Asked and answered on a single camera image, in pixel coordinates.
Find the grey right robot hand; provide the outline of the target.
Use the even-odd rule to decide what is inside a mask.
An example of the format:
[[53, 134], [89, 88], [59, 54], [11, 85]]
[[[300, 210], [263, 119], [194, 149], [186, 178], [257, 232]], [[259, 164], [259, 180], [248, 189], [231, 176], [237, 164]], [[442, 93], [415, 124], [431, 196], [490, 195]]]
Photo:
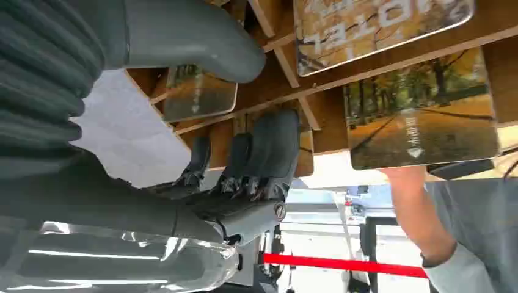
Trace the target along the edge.
[[253, 81], [263, 49], [206, 1], [1, 2], [1, 291], [198, 292], [241, 269], [236, 247], [285, 217], [299, 116], [261, 116], [233, 138], [217, 184], [210, 141], [149, 188], [110, 177], [72, 118], [105, 70], [197, 65]]

